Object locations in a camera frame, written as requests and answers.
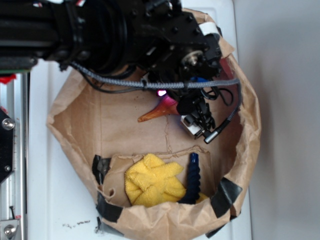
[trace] black electrical tape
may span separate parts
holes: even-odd
[[[210,232],[207,232],[206,234],[205,234],[205,236],[209,239],[209,238],[211,238],[211,237],[213,237],[217,232],[219,232],[223,227],[224,227],[225,225],[223,225],[223,226],[221,226],[221,227],[219,227],[219,228],[217,228],[217,229],[215,229],[215,230],[212,230],[212,231],[210,231]]]
[[[100,217],[96,218],[98,221],[98,229],[102,232],[110,233],[113,235],[124,237],[125,235],[121,232],[119,232],[117,229],[113,228],[112,226],[109,226],[108,224],[105,224],[103,221],[100,220]]]
[[[111,158],[101,158],[99,155],[95,155],[92,163],[92,173],[99,185],[102,185],[105,180],[105,176],[109,171],[109,165]]]
[[[101,172],[98,170],[98,163],[100,159],[101,159],[100,156],[95,155],[92,163],[92,173],[95,176],[95,179],[99,185],[103,183]]]
[[[98,192],[98,204],[96,205],[98,213],[109,222],[116,223],[120,218],[123,207],[107,203],[104,196]]]
[[[242,188],[227,178],[222,178],[216,193],[211,197],[211,206],[217,218],[220,218],[231,208]]]

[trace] gray wall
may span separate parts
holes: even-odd
[[[239,64],[263,125],[252,237],[320,239],[320,0],[234,0],[234,8]]]

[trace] crumpled paper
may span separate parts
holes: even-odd
[[[207,14],[192,12],[199,23],[212,21]],[[231,54],[234,48],[222,37],[219,44],[223,57],[241,81],[243,102],[230,125],[208,145],[201,138],[190,138],[179,125],[178,116],[162,116],[138,123],[139,116],[158,104],[159,100],[153,93],[100,93],[88,86],[76,71],[70,74],[51,107],[47,126],[93,200],[97,202],[97,192],[100,192],[108,203],[125,207],[117,222],[106,219],[103,222],[127,238],[193,239],[220,228],[230,221],[231,216],[238,216],[241,212],[260,149],[260,109],[250,82]],[[139,80],[140,76],[141,73],[137,72],[130,79]],[[221,100],[210,102],[212,115],[218,124],[234,106],[225,107]],[[222,177],[243,189],[225,215],[216,217],[209,198],[195,205],[165,202],[149,208],[128,207],[128,198],[121,197],[124,192],[123,175],[134,163],[135,156],[162,153],[169,159],[182,153],[181,156],[187,156],[186,153],[192,148],[196,148],[201,155],[201,192],[209,197],[214,195]],[[92,161],[96,154],[104,158],[113,156],[104,185],[98,185],[92,173]],[[126,159],[122,156],[130,156],[130,160],[122,162],[121,159]],[[107,194],[110,189],[107,185],[114,189],[109,191],[110,194]]]

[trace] pink light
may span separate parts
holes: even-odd
[[[159,97],[162,97],[163,95],[165,95],[167,93],[166,90],[158,90],[157,94]]]

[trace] red object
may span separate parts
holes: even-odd
[[[7,110],[7,109],[5,109],[5,107],[0,106],[0,109],[1,109],[5,114],[8,114],[8,110]]]
[[[8,75],[8,76],[0,76],[0,83],[3,83],[3,84],[8,84],[10,83],[12,80],[16,79],[16,75],[15,74],[11,74],[11,75]]]
[[[229,66],[229,63],[226,58],[221,58],[220,59],[220,65],[222,67],[222,72],[220,73],[220,77],[218,79],[234,79],[234,74],[232,69]]]

